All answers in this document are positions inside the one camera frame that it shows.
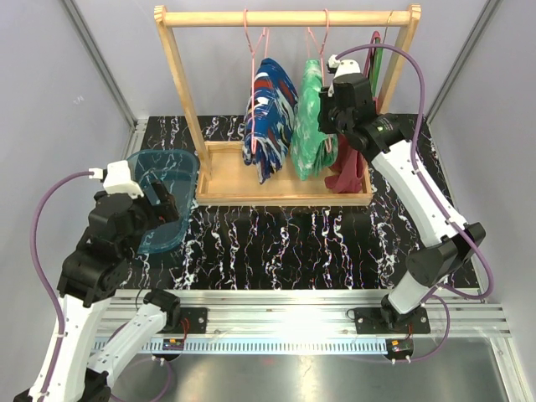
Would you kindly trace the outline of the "blue transparent plastic bin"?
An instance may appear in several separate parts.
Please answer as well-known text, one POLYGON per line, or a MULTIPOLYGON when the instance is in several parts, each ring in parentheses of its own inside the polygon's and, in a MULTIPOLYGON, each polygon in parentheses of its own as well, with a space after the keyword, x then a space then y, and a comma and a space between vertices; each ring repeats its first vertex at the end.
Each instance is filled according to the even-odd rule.
POLYGON ((159 254, 179 246, 186 235, 193 206, 198 177, 197 158, 181 149, 148 149, 136 152, 126 160, 133 180, 140 185, 150 203, 155 197, 151 183, 160 180, 175 198, 179 212, 178 221, 148 231, 138 252, 159 254))

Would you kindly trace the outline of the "aluminium mounting rail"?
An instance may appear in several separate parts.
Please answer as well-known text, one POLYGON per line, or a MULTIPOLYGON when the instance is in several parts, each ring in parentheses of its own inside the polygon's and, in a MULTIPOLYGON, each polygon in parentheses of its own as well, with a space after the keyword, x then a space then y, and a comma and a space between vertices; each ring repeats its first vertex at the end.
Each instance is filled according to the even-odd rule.
MULTIPOLYGON (((393 336, 358 332, 353 309, 375 307, 381 290, 175 291, 183 308, 202 307, 191 320, 186 354, 380 354, 393 336)), ((467 301, 439 291, 427 301, 426 334, 411 340, 433 346, 449 338, 508 338, 498 304, 467 301)))

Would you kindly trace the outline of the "green tie-dye trousers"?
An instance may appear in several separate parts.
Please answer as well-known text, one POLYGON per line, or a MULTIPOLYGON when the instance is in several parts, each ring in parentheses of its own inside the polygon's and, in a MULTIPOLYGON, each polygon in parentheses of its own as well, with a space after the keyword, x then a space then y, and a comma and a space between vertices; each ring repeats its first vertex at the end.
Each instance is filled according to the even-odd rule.
POLYGON ((337 136, 319 131, 321 88, 321 65, 317 59, 308 59, 301 78, 290 148, 296 174, 302 181, 331 167, 338 157, 337 136))

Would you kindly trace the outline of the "green hanger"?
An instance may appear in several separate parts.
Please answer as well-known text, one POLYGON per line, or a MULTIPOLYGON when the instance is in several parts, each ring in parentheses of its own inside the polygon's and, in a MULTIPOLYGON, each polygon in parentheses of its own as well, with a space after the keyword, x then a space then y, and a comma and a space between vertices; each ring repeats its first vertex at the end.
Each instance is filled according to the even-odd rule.
POLYGON ((378 82, 379 74, 381 70, 381 64, 383 60, 383 49, 382 48, 370 48, 368 49, 367 58, 365 60, 363 74, 368 78, 371 85, 371 92, 374 102, 377 102, 378 95, 378 82))

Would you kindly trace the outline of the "blue patterned trousers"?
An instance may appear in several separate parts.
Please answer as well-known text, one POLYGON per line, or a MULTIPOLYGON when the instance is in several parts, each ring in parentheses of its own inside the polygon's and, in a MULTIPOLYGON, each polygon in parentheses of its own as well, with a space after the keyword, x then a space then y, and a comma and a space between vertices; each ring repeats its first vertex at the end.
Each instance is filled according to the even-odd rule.
POLYGON ((291 145, 298 94, 289 75, 272 58, 264 58, 254 76, 254 96, 244 118, 242 157, 256 166, 259 184, 280 171, 291 145))

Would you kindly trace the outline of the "wooden clothes rack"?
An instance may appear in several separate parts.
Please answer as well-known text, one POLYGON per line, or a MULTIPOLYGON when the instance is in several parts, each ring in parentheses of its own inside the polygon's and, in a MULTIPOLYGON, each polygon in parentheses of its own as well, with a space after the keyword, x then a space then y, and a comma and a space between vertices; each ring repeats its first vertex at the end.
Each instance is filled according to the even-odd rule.
POLYGON ((359 193, 332 193, 324 184, 329 171, 302 181, 286 162, 265 184, 242 161, 242 144, 233 141, 205 141, 194 109, 183 63, 173 34, 175 28, 198 27, 396 27, 395 46, 409 50, 420 21, 421 7, 405 11, 253 11, 253 12, 169 12, 154 8, 154 19, 164 53, 182 103, 190 136, 200 160, 196 199, 210 206, 367 206, 373 192, 368 172, 363 174, 359 193))

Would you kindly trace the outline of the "maroon tank top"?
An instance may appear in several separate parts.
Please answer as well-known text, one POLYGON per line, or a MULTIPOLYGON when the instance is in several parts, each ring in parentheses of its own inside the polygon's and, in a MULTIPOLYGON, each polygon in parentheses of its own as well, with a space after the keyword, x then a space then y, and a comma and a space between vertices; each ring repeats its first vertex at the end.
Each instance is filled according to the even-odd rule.
POLYGON ((338 156, 330 167, 332 175, 324 179, 333 193, 359 193, 362 190, 363 158, 353 150, 343 135, 338 135, 338 156))

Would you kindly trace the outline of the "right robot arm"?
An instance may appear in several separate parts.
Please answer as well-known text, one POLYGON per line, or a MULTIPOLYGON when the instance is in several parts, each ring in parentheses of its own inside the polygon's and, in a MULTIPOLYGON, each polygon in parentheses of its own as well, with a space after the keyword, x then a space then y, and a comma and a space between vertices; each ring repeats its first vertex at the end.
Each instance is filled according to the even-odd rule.
POLYGON ((410 253, 399 284, 384 296, 369 317, 356 317, 356 328, 402 333, 415 327, 423 299, 431 289, 465 265, 473 245, 484 240, 481 224, 468 224, 430 178, 411 152, 413 132, 396 115, 380 115, 369 79, 361 73, 342 73, 320 92, 319 127, 340 134, 394 189, 410 214, 422 249, 410 253))

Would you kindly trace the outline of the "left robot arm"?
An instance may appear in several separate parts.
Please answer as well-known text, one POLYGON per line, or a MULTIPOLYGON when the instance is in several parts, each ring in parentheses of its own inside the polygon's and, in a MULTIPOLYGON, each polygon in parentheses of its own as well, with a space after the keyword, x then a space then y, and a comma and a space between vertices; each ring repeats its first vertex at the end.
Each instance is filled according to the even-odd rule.
POLYGON ((53 304, 57 324, 34 384, 17 401, 107 401, 121 372, 153 335, 180 326, 180 300, 154 289, 96 355, 96 331, 149 230, 178 220, 173 196, 160 181, 151 184, 152 204, 144 193, 126 190, 95 194, 95 208, 75 251, 63 263, 53 304))

